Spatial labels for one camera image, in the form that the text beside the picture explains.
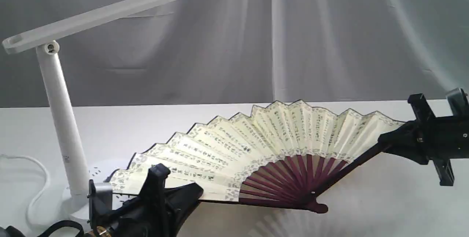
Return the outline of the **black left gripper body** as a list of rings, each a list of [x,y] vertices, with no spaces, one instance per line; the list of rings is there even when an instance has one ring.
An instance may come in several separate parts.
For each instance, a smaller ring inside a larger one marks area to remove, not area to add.
[[[91,221],[89,237],[164,237],[163,191],[170,170],[158,164],[148,170],[139,194],[118,209]]]

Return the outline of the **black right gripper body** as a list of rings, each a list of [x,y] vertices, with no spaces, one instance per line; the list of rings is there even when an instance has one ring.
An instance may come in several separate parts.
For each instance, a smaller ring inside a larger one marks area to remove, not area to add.
[[[468,158],[468,117],[436,117],[421,93],[410,95],[407,102],[412,107],[415,121],[420,123],[419,148],[433,161],[440,186],[453,186],[455,177],[451,160]]]

